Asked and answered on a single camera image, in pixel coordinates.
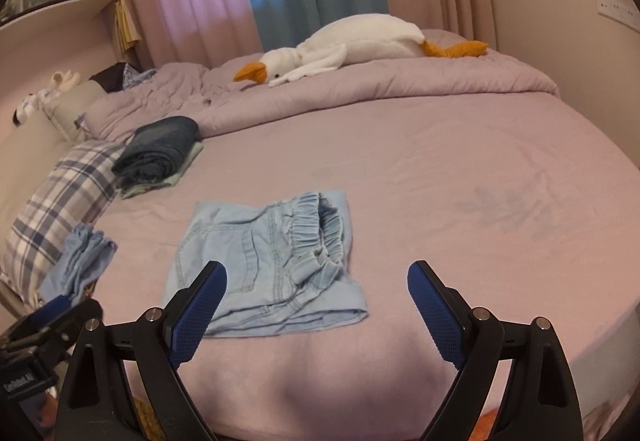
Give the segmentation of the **beige padded headboard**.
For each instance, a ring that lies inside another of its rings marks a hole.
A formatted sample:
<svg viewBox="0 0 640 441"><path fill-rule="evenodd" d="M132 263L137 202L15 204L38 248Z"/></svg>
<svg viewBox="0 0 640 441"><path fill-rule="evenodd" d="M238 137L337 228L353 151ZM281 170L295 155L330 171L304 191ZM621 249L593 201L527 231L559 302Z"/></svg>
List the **beige padded headboard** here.
<svg viewBox="0 0 640 441"><path fill-rule="evenodd" d="M105 96L93 80L81 83L35 112L1 142L1 237L58 160L87 140L77 120Z"/></svg>

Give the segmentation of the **small white plush toy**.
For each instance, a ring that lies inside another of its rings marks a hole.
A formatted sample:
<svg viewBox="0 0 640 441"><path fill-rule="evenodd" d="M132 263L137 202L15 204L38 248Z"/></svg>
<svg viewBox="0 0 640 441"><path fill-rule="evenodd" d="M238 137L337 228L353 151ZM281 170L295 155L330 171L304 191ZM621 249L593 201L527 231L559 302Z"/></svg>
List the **small white plush toy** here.
<svg viewBox="0 0 640 441"><path fill-rule="evenodd" d="M81 82L81 75L74 71L57 71L50 80L49 85L36 92L29 94L20 103L12 116L15 127L20 127L29 119L32 114L44 108L47 104L58 98L64 92L76 87Z"/></svg>

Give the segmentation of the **folded dark denim jeans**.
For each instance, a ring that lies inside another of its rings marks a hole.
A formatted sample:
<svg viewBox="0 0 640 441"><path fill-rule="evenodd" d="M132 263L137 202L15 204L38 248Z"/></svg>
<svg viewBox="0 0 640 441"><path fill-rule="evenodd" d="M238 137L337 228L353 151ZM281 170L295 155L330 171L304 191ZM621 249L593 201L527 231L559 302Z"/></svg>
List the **folded dark denim jeans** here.
<svg viewBox="0 0 640 441"><path fill-rule="evenodd" d="M198 141L200 129L192 118L157 120L136 130L112 172L121 189L164 181L179 171Z"/></svg>

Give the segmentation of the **light blue strawberry pants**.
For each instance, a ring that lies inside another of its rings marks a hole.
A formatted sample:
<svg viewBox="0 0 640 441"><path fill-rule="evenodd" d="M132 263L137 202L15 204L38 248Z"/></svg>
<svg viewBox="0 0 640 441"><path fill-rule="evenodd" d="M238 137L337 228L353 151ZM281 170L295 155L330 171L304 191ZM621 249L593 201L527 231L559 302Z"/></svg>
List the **light blue strawberry pants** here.
<svg viewBox="0 0 640 441"><path fill-rule="evenodd" d="M348 272L351 250L342 191L308 192L262 208L201 202L175 252L163 299L218 261L228 283L209 336L268 337L357 324L368 307Z"/></svg>

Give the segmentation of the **mauve bed sheet mattress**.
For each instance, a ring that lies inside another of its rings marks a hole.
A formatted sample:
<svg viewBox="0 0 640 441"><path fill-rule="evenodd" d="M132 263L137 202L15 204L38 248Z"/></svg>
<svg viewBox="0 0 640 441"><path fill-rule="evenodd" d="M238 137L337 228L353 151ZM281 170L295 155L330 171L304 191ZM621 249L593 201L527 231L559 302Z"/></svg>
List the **mauve bed sheet mattress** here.
<svg viewBox="0 0 640 441"><path fill-rule="evenodd" d="M639 172L550 94L471 94L342 106L210 139L178 186L113 203L117 253L96 285L107 323L163 301L200 201L262 207L346 194L349 270L366 320L331 331L207 339L180 371L213 431L243 440L405 440L454 379L407 289L427 261L502 320L548 317L580 406L639 376Z"/></svg>

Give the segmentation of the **small blue folded garment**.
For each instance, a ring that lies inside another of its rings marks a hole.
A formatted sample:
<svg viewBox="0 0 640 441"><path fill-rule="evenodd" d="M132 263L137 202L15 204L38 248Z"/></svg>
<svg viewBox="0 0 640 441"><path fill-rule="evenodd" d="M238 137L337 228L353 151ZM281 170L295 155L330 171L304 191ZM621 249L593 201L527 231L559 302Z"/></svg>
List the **small blue folded garment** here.
<svg viewBox="0 0 640 441"><path fill-rule="evenodd" d="M64 296L71 305L89 298L117 250L116 243L91 224L80 223L70 231L62 255L38 289L39 301L49 303Z"/></svg>

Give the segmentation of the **white wall power strip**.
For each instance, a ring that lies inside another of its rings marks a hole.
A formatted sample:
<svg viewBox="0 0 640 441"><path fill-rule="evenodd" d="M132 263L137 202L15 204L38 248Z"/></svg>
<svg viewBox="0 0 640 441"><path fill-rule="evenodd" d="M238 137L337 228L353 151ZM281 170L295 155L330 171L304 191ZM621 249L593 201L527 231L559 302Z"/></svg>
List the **white wall power strip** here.
<svg viewBox="0 0 640 441"><path fill-rule="evenodd" d="M600 16L640 32L640 14L636 8L629 7L618 0L597 0L597 10Z"/></svg>

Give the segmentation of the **mauve duvet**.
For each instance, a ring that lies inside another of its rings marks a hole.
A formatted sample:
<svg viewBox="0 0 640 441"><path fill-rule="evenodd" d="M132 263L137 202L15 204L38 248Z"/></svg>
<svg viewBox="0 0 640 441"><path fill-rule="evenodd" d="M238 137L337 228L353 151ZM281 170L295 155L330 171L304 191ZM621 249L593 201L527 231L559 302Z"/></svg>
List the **mauve duvet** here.
<svg viewBox="0 0 640 441"><path fill-rule="evenodd" d="M488 50L479 58L403 58L347 65L286 83L235 83L233 74L252 60L219 68L168 63L147 82L105 94L85 112L82 127L96 140L125 142L138 128L186 116L212 138L312 111L358 102L454 94L558 94L546 74L514 57Z"/></svg>

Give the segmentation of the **dark clothes pile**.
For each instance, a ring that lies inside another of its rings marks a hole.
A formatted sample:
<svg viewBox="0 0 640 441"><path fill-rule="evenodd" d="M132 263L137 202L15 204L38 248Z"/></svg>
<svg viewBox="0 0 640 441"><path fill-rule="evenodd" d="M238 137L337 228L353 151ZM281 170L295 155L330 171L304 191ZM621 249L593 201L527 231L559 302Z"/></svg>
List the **dark clothes pile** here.
<svg viewBox="0 0 640 441"><path fill-rule="evenodd" d="M137 87L150 80L157 70L138 71L128 62L117 62L109 68L100 71L90 77L107 93L118 92Z"/></svg>

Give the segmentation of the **plaid pillow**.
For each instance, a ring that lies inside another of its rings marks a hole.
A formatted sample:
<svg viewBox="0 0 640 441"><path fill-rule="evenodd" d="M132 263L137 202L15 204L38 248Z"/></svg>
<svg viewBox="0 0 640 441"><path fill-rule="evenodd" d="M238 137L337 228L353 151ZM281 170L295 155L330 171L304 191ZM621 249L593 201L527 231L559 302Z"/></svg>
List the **plaid pillow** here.
<svg viewBox="0 0 640 441"><path fill-rule="evenodd" d="M64 241L77 224L93 224L116 195L112 172L125 146L86 141L73 146L9 228L1 257L4 282L34 308L38 289L60 260Z"/></svg>

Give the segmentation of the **white goose plush toy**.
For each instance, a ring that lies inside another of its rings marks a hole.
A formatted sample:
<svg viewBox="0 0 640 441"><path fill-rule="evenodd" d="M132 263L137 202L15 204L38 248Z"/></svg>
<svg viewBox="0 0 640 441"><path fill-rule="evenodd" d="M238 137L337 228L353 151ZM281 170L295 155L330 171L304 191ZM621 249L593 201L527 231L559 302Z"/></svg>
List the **white goose plush toy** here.
<svg viewBox="0 0 640 441"><path fill-rule="evenodd" d="M416 24L390 14L367 13L336 20L295 47L273 49L237 71L233 80L277 87L343 66L405 58L477 58L486 42L464 40L442 47L430 42Z"/></svg>

